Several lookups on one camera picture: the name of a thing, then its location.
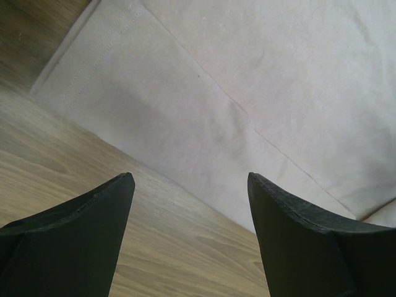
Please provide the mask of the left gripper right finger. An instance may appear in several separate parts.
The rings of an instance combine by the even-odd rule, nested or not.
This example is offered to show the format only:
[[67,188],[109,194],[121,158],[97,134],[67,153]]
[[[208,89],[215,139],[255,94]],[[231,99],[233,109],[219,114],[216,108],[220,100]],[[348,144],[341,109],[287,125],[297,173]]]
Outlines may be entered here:
[[271,296],[394,296],[395,229],[337,215],[250,173]]

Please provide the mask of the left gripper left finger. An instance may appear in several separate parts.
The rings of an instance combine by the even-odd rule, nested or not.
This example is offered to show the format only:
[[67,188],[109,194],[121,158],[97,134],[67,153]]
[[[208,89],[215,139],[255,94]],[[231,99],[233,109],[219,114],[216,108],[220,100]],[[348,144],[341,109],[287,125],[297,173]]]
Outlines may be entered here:
[[1,296],[108,296],[134,189],[122,173],[1,227]]

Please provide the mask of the beige t shirt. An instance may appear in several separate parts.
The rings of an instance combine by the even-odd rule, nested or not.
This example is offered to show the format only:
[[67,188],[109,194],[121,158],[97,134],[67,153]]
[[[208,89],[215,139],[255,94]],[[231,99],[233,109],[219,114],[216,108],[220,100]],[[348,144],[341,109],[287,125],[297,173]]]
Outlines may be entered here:
[[394,1],[94,1],[32,95],[249,230],[249,172],[395,226]]

